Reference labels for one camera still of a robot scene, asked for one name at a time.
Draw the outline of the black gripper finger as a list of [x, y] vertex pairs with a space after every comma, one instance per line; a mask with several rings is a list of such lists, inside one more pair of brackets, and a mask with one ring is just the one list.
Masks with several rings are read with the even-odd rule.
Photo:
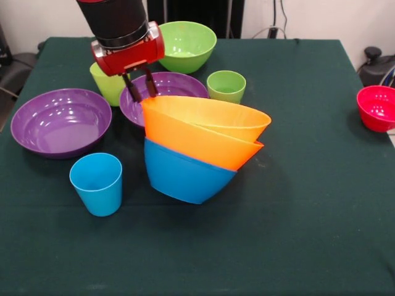
[[131, 98], [134, 102], [140, 103], [142, 101], [141, 95], [138, 91], [138, 88], [131, 82], [128, 75], [126, 73], [122, 74], [122, 78], [125, 82], [125, 86], [130, 93]]
[[150, 97], [156, 97], [158, 94], [158, 90], [155, 85], [153, 75], [148, 68], [145, 68], [144, 71], [146, 72], [146, 87], [148, 89], [149, 95]]

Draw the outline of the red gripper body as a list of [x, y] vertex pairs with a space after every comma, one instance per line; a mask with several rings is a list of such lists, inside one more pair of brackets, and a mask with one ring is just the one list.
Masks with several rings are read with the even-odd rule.
[[92, 53], [99, 68], [107, 75], [123, 75], [144, 64], [151, 64], [165, 56], [165, 45], [156, 22], [149, 22], [147, 35], [124, 49], [106, 49], [98, 41], [92, 42]]

